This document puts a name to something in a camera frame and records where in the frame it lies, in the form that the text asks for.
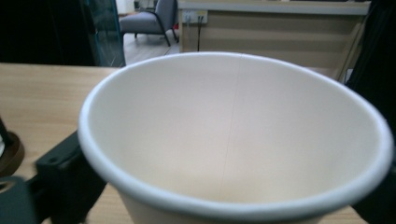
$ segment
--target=light wood surface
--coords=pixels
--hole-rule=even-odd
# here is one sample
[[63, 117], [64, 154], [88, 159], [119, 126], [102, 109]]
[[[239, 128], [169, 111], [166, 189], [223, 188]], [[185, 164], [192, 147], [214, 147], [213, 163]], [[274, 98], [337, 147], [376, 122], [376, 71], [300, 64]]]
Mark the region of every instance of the light wood surface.
[[[79, 109], [89, 91], [116, 69], [0, 63], [0, 115], [22, 140], [26, 155], [15, 175], [31, 178], [34, 162], [77, 128]], [[132, 223], [118, 193], [107, 186], [89, 223]], [[351, 208], [320, 224], [362, 224]]]

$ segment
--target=chair backrest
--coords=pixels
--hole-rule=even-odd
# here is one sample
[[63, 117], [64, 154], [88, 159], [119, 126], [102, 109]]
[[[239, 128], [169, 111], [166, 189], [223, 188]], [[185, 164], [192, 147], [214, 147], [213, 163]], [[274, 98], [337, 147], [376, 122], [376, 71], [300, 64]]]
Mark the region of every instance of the chair backrest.
[[177, 0], [159, 0], [155, 7], [155, 13], [163, 22], [163, 28], [169, 30], [175, 25], [177, 17]]

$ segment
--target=cup rim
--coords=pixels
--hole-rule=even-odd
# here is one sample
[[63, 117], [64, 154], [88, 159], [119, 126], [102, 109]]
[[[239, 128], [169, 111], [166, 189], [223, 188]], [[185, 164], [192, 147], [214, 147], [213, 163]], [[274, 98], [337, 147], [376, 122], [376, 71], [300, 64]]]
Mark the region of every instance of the cup rim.
[[[101, 148], [93, 140], [92, 133], [89, 128], [88, 116], [96, 94], [113, 78], [122, 76], [126, 71], [134, 69], [137, 66], [156, 63], [159, 60], [177, 60], [180, 57], [206, 55], [245, 57], [264, 60], [270, 63], [281, 63], [282, 65], [304, 71], [309, 76], [328, 82], [329, 85], [332, 85], [338, 91], [341, 91], [348, 97], [353, 98], [353, 100], [356, 100], [358, 105], [365, 109], [372, 119], [376, 121], [378, 153], [375, 154], [373, 162], [368, 166], [365, 172], [362, 172], [344, 186], [307, 198], [276, 203], [222, 203], [207, 201], [193, 198], [191, 196], [180, 195], [165, 189], [159, 189], [128, 175], [113, 161], [107, 158]], [[376, 108], [357, 93], [347, 89], [335, 80], [292, 63], [265, 58], [262, 56], [230, 52], [193, 52], [163, 56], [146, 60], [141, 63], [128, 65], [114, 72], [94, 87], [84, 101], [78, 118], [78, 139], [81, 144], [82, 151], [93, 169], [117, 190], [128, 196], [132, 196], [135, 200], [158, 209], [178, 212], [188, 216], [232, 221], [285, 221], [320, 217], [356, 203], [373, 190], [385, 177], [385, 174], [391, 164], [393, 147], [393, 138], [391, 137], [389, 126]]]

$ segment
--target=chair seat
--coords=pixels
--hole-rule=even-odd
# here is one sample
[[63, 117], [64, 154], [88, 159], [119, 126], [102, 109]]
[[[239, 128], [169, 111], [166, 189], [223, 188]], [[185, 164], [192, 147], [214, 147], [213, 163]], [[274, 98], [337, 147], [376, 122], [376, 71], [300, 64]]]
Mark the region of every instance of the chair seat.
[[154, 14], [140, 12], [120, 19], [122, 33], [161, 34], [161, 26]]

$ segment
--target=armchair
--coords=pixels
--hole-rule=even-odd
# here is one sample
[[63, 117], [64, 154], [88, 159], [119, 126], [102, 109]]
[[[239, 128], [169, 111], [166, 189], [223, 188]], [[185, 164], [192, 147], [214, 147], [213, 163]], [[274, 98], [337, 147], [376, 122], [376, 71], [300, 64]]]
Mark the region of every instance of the armchair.
[[170, 47], [166, 31], [172, 30], [175, 40], [177, 36], [173, 26], [177, 23], [177, 0], [159, 0], [155, 11], [141, 11], [135, 15], [129, 15], [120, 19], [121, 36], [127, 33], [147, 35], [164, 35]]

